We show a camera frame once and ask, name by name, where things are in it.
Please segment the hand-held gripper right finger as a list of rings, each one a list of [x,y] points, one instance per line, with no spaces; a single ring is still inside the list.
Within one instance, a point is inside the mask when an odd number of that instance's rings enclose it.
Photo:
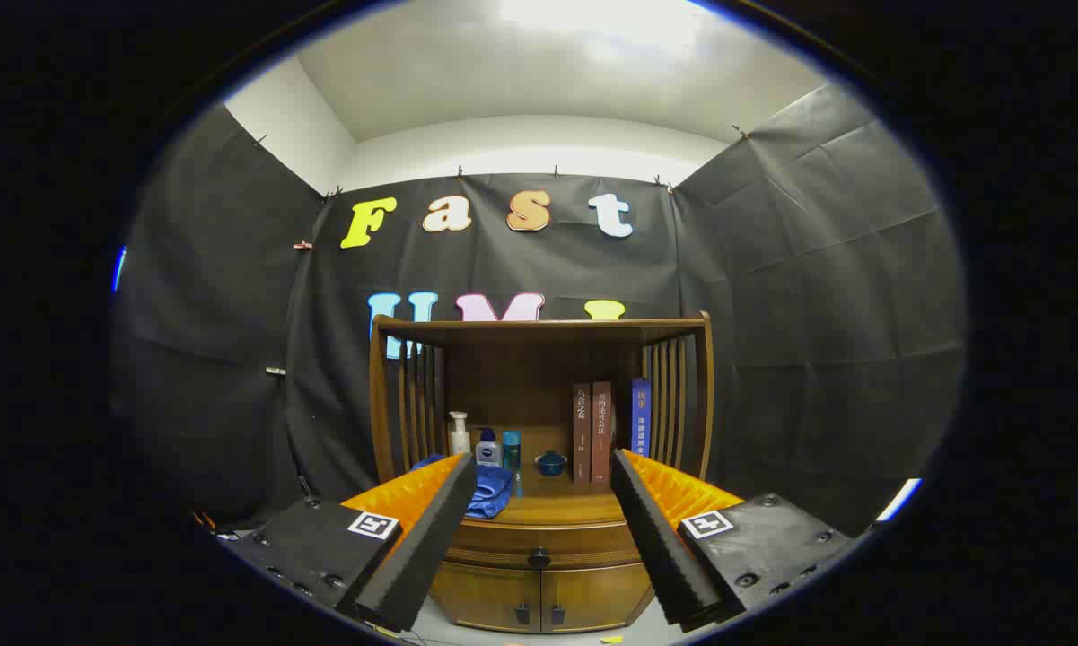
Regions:
[[[686,633],[792,596],[852,544],[779,494],[742,499],[628,450],[613,451],[609,486],[666,621]]]

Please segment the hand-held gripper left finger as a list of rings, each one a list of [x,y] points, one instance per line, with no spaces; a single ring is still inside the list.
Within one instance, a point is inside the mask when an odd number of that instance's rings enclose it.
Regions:
[[[476,462],[453,455],[346,501],[308,496],[259,527],[225,532],[225,544],[295,596],[403,633],[475,491]]]

